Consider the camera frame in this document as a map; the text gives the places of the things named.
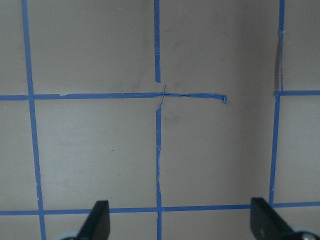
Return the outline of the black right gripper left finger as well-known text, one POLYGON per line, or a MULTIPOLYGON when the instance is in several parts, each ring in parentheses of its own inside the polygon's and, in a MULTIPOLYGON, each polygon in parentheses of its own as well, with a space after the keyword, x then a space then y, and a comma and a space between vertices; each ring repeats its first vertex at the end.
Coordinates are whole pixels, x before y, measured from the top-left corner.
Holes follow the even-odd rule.
POLYGON ((98 200, 78 232, 65 232, 54 240, 108 240, 111 232, 108 200, 98 200))

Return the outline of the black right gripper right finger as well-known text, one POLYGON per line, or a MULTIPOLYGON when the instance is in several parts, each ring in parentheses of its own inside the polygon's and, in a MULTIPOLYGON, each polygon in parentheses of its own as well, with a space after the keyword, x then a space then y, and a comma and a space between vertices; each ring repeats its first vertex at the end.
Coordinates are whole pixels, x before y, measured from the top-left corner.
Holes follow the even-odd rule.
POLYGON ((250 230, 256 240, 318 240, 307 228, 293 228, 262 197, 250 200, 250 230))

